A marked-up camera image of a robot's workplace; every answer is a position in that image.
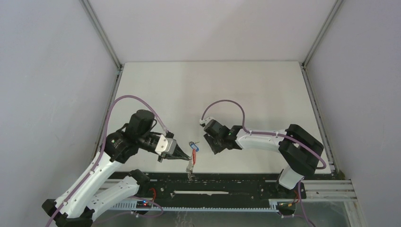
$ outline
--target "white table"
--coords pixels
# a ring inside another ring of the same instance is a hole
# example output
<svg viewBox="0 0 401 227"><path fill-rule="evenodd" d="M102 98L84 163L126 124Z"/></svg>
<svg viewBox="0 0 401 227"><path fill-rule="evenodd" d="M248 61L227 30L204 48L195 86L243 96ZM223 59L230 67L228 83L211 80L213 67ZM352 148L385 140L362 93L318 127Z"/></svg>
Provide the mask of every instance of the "white table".
<svg viewBox="0 0 401 227"><path fill-rule="evenodd" d="M203 138L199 119L204 109L220 99L237 101L245 110L245 125L253 130L286 129L291 123L303 127L321 141L298 62L129 62L124 66L116 97L135 95L148 102L175 134L188 155L189 141L199 141L194 173L279 173L286 165L276 152L224 150L214 155ZM146 109L133 99L121 100L113 109L108 133L127 123L133 113ZM213 106L213 116L231 128L240 125L240 109L232 103ZM154 131L162 132L157 125ZM326 153L323 159L328 162ZM157 162L157 156L140 150L120 171L185 172L183 160ZM316 173L331 173L330 168Z"/></svg>

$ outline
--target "gray floor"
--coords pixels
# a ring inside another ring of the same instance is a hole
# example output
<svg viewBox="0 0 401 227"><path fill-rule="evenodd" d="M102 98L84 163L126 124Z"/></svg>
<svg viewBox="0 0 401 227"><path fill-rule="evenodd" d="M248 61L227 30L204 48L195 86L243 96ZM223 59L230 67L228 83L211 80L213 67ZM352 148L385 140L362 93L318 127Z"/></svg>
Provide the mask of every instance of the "gray floor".
<svg viewBox="0 0 401 227"><path fill-rule="evenodd" d="M343 203L305 203L308 217L317 227L348 227L349 222ZM119 211L107 211L98 220L108 218ZM301 214L298 206L296 214ZM158 218L136 218L132 215L116 217L97 227L307 227L302 218L281 219L275 213L250 212L166 212Z"/></svg>

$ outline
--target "robotic arm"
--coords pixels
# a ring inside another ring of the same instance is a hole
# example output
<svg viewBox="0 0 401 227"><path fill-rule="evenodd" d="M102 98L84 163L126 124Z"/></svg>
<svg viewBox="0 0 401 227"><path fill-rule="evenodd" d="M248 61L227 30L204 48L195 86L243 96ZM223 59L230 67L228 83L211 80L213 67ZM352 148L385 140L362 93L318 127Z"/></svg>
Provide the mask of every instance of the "robotic arm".
<svg viewBox="0 0 401 227"><path fill-rule="evenodd" d="M88 168L62 196L43 203L42 208L50 217L63 204L53 219L58 227L90 227L96 218L119 201L136 194L144 195L148 191L149 178L138 169L131 171L115 186L95 195L110 175L139 149L157 154L159 162L163 159L190 160L172 133L151 132L156 123L152 112L138 110L129 123L107 136L104 153L97 152ZM100 155L97 166L93 168Z"/></svg>
<svg viewBox="0 0 401 227"><path fill-rule="evenodd" d="M278 137L286 134L307 145L319 156L322 155L323 145L303 128L291 124L286 130L266 131L268 135L247 133L242 126L235 125L231 129L221 125L213 117L200 120L206 134L203 136L214 154L228 149L260 149L279 152L287 161L288 166L280 173L279 185L287 190L295 188L304 177L315 173L319 160L303 147L293 141Z"/></svg>

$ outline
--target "white wall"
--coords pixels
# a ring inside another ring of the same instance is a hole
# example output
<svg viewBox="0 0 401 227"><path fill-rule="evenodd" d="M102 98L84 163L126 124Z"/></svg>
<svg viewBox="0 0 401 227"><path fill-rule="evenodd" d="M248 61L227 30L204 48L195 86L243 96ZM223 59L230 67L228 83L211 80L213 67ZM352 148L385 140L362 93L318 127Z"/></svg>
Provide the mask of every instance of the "white wall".
<svg viewBox="0 0 401 227"><path fill-rule="evenodd" d="M116 68L80 2L0 2L0 226L40 227L95 147Z"/></svg>
<svg viewBox="0 0 401 227"><path fill-rule="evenodd" d="M92 0L122 62L303 61L335 0Z"/></svg>
<svg viewBox="0 0 401 227"><path fill-rule="evenodd" d="M399 226L401 1L348 0L311 64L323 119L371 227Z"/></svg>

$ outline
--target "blue carabiner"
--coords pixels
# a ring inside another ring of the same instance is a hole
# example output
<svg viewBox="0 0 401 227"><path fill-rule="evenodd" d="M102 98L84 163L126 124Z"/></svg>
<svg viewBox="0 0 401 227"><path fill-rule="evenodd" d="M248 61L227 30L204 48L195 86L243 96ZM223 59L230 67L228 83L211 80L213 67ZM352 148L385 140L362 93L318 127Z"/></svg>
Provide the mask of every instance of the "blue carabiner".
<svg viewBox="0 0 401 227"><path fill-rule="evenodd" d="M189 146L192 148L192 149L195 149L195 151L196 152L198 152L199 151L199 147L194 143L194 142L189 142Z"/></svg>

